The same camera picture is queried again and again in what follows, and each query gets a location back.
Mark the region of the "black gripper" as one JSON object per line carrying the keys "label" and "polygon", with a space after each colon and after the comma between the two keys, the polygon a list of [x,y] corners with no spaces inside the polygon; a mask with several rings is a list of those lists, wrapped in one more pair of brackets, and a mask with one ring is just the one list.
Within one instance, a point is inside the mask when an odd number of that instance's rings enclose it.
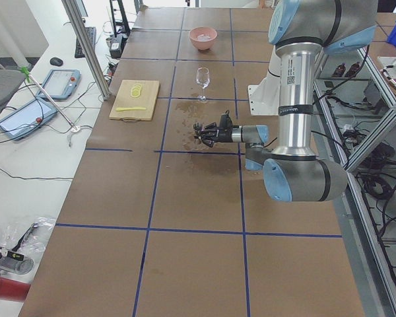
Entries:
{"label": "black gripper", "polygon": [[232,132],[233,127],[219,127],[216,122],[210,123],[203,128],[203,132],[217,132],[217,136],[214,135],[202,135],[200,141],[202,144],[213,147],[215,143],[232,143]]}

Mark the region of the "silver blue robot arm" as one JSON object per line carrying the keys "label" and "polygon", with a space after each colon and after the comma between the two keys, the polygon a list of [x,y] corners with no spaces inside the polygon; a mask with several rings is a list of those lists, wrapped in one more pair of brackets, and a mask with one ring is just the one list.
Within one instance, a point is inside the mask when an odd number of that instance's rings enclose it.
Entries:
{"label": "silver blue robot arm", "polygon": [[228,114],[219,123],[196,123],[195,138],[209,147],[244,143],[246,168],[262,171],[274,200],[329,201],[341,195],[347,186],[344,168],[317,158],[310,147],[315,58],[367,46],[377,9],[376,1],[280,1],[269,28],[280,58],[278,145],[265,148],[266,125],[234,125]]}

